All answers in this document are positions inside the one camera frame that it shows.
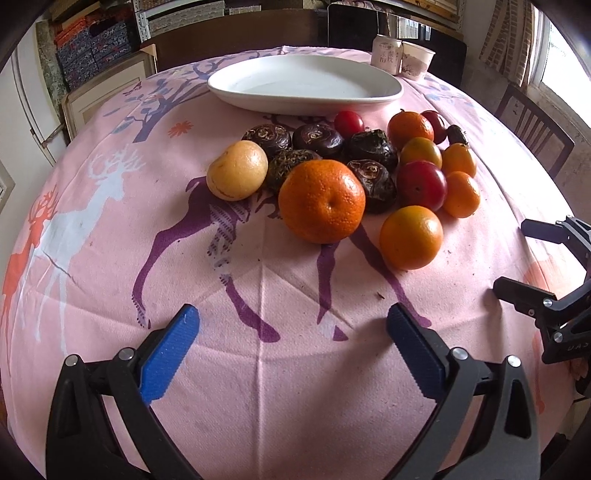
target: drink can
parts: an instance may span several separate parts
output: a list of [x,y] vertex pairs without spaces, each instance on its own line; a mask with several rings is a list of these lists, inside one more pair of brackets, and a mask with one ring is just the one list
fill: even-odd
[[392,75],[400,73],[402,42],[396,38],[378,35],[374,39],[370,65]]

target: cup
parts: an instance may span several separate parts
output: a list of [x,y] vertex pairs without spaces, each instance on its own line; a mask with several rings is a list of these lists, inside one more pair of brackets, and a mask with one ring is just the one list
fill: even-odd
[[400,72],[402,62],[402,42],[396,38],[378,35],[374,38],[370,65],[391,75]]
[[422,80],[434,55],[433,50],[403,41],[400,75],[410,80]]

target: metal bolt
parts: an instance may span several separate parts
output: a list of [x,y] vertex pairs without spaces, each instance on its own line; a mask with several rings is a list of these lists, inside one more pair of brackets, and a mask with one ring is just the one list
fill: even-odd
[[515,355],[509,355],[509,356],[507,357],[507,363],[508,363],[510,366],[517,368],[518,366],[520,366],[520,365],[521,365],[521,360],[520,360],[520,358],[519,358],[518,356],[515,356]]
[[78,355],[68,355],[64,363],[67,367],[73,367],[78,363]]
[[131,360],[135,355],[135,351],[132,348],[122,348],[119,350],[119,359],[126,362],[127,360]]
[[466,352],[463,348],[454,348],[452,350],[452,355],[454,358],[458,360],[465,360],[468,358],[468,352]]

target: table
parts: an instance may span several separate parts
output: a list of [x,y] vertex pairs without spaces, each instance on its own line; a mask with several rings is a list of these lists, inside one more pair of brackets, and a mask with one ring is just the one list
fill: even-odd
[[[0,330],[9,422],[39,470],[66,354],[111,358],[183,303],[199,309],[200,333],[152,407],[206,479],[382,478],[434,407],[385,333],[396,301],[475,358],[518,355],[541,447],[557,430],[573,400],[569,366],[541,363],[533,321],[491,287],[501,275],[558,295],[578,286],[583,270],[564,247],[518,230],[524,218],[554,222],[571,211],[531,153],[461,91],[429,74],[401,79],[404,96],[365,116],[385,128],[400,108],[436,109],[466,130],[478,156],[482,205],[465,220],[441,214],[443,246],[422,270],[387,269],[376,248],[384,215],[320,247],[287,230],[268,193],[236,203],[209,193],[207,166],[248,128],[327,121],[243,111],[207,89],[223,66],[293,53],[369,61],[354,50],[281,47],[162,72],[106,102],[47,180],[11,257]],[[113,426],[142,466],[121,419]]]

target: white plate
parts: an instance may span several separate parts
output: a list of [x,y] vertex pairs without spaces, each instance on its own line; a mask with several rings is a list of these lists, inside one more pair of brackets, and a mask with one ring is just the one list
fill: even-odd
[[224,67],[207,81],[221,100],[255,112],[331,115],[376,110],[402,96],[389,73],[366,63],[319,55],[278,55]]

